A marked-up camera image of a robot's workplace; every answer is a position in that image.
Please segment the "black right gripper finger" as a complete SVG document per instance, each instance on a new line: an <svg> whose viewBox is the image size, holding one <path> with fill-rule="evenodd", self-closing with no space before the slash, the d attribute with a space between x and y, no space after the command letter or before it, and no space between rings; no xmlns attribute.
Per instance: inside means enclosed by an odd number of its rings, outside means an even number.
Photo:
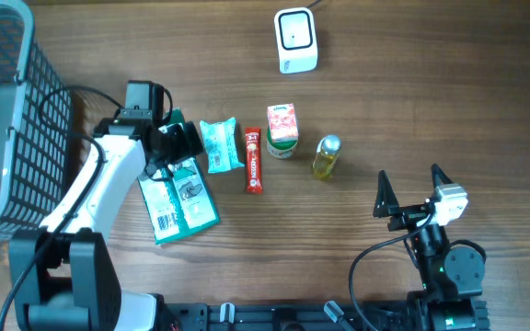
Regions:
<svg viewBox="0 0 530 331"><path fill-rule="evenodd" d="M432 184L434 188L437 188L441 185L449 185L453 183L453 180L448 177L445 172L437 165L433 164L431 166L432 172Z"/></svg>
<svg viewBox="0 0 530 331"><path fill-rule="evenodd" d="M399 203L385 170L378 173L378 190L373 216L385 218L399 213Z"/></svg>

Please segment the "teal wet wipes pack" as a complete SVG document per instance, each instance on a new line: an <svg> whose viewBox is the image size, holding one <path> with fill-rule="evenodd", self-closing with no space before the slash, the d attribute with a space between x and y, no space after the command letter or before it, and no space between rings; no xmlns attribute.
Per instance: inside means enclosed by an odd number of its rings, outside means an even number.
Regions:
<svg viewBox="0 0 530 331"><path fill-rule="evenodd" d="M201 120L200 127L210 174L224 173L245 166L238 158L235 118L216 123Z"/></svg>

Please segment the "green gloves package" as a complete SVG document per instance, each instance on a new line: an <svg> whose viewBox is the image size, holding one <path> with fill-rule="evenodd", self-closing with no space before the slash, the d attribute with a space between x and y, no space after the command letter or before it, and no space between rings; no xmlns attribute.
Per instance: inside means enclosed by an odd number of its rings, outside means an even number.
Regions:
<svg viewBox="0 0 530 331"><path fill-rule="evenodd" d="M197 159L146 170L138 177L157 245L184 239L220 222Z"/></svg>

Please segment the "yellow dish soap bottle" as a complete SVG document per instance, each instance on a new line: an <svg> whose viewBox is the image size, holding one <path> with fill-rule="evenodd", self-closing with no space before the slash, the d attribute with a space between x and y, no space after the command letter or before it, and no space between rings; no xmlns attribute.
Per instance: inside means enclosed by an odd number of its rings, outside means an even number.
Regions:
<svg viewBox="0 0 530 331"><path fill-rule="evenodd" d="M330 177L341 149L340 137L334 134L325 136L317 146L317 153L312 163L312 175L317 179Z"/></svg>

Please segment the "red coffee stick sachet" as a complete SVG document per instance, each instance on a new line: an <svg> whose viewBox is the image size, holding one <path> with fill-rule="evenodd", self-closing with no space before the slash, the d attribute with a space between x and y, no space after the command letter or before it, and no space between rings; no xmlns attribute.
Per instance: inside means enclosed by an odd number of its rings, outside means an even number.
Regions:
<svg viewBox="0 0 530 331"><path fill-rule="evenodd" d="M263 186L260 166L260 128L246 128L245 138L248 176L247 192L261 194L263 192Z"/></svg>

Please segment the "red white tissue box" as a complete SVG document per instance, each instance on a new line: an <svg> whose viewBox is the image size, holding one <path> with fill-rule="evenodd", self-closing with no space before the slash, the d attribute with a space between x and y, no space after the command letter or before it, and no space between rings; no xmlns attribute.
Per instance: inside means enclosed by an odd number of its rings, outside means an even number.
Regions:
<svg viewBox="0 0 530 331"><path fill-rule="evenodd" d="M293 103L269 106L267 117L271 139L275 143L298 139L299 131Z"/></svg>

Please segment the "green lidded small jar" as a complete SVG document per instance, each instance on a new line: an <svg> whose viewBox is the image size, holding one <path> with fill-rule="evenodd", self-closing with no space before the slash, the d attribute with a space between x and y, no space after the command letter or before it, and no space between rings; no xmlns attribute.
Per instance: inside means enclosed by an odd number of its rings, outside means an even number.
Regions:
<svg viewBox="0 0 530 331"><path fill-rule="evenodd" d="M297 140L276 143L271 138L271 131L267 130L267 150L275 158L287 159L291 157L296 150L297 144Z"/></svg>

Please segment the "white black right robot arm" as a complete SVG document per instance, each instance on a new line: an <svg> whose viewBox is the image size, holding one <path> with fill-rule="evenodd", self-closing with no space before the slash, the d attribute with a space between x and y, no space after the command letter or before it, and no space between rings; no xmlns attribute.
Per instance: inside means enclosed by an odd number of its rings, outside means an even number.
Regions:
<svg viewBox="0 0 530 331"><path fill-rule="evenodd" d="M388 218L390 232L404 231L407 251L423 289L408 294L407 318L416 330L478 330L476 298L483 292L487 255L469 240L451 241L445 227L468 205L466 190L434 164L433 193L421 204L401 206L386 171L378 174L373 216Z"/></svg>

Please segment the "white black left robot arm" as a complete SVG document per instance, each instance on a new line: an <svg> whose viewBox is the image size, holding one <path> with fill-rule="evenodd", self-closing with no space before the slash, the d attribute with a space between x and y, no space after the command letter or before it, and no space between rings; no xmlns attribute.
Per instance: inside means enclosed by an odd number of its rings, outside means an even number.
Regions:
<svg viewBox="0 0 530 331"><path fill-rule="evenodd" d="M202 153L195 125L164 130L151 120L104 119L91 151L60 204L35 231L8 246L13 286L2 310L23 330L156 330L162 298L121 288L107 249L109 231L131 184L148 166Z"/></svg>

